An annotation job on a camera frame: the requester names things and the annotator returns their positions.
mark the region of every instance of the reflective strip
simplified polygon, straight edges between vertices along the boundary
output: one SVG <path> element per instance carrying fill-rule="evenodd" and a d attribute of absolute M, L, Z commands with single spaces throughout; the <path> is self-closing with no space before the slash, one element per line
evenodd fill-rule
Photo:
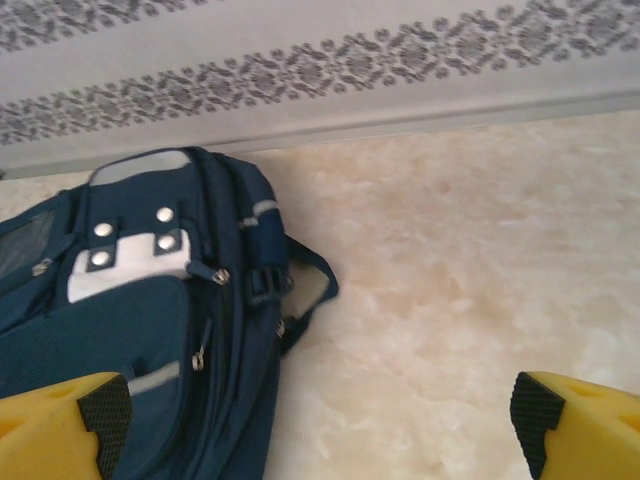
<path fill-rule="evenodd" d="M 275 200 L 262 200 L 253 206 L 253 217 L 240 220 L 240 228 L 257 227 L 258 217 L 265 212 L 278 209 L 278 202 Z"/>
<path fill-rule="evenodd" d="M 189 157 L 179 150 L 153 153 L 102 167 L 94 174 L 91 185 L 116 183 L 141 173 L 177 170 L 190 162 Z"/>
<path fill-rule="evenodd" d="M 155 372 L 131 380 L 128 383 L 129 395 L 148 392 L 178 377 L 180 377 L 180 362 L 175 361 L 159 368 Z"/>
<path fill-rule="evenodd" d="M 253 206 L 253 216 L 259 217 L 264 212 L 275 210 L 276 208 L 278 208 L 278 202 L 276 202 L 275 200 L 263 200 Z"/>

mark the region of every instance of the beige tile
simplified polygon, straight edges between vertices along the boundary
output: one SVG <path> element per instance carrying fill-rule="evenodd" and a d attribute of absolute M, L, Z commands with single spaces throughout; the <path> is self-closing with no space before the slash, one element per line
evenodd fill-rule
<path fill-rule="evenodd" d="M 525 480 L 520 370 L 640 393 L 640 112 L 242 154 L 342 284 L 267 478 Z M 86 174 L 0 183 L 0 216 Z"/>

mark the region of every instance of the buckle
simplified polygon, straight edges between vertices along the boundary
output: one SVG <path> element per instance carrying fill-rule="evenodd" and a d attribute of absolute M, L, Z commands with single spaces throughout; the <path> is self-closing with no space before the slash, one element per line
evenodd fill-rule
<path fill-rule="evenodd" d="M 247 303 L 257 306 L 279 301 L 293 288 L 293 279 L 280 268 L 256 268 L 247 274 Z"/>

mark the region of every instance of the backpack strap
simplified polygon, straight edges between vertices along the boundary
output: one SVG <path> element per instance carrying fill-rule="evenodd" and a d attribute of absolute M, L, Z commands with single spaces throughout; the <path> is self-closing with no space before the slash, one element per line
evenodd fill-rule
<path fill-rule="evenodd" d="M 282 355 L 285 355 L 307 330 L 316 308 L 336 297 L 340 290 L 338 280 L 324 258 L 289 236 L 287 246 L 292 259 L 314 267 L 327 277 L 328 282 L 322 294 L 302 314 L 298 317 L 283 318 Z"/>

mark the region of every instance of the white patch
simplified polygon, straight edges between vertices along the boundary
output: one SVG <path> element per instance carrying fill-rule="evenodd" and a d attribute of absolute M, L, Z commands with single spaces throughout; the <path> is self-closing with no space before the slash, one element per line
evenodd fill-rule
<path fill-rule="evenodd" d="M 186 278 L 186 265 L 191 260 L 189 236 L 180 230 L 182 249 L 177 252 L 154 256 L 155 236 L 141 233 L 118 239 L 116 263 L 113 267 L 87 272 L 88 250 L 76 257 L 67 286 L 70 303 L 96 295 L 125 283 L 157 275 L 175 275 Z"/>

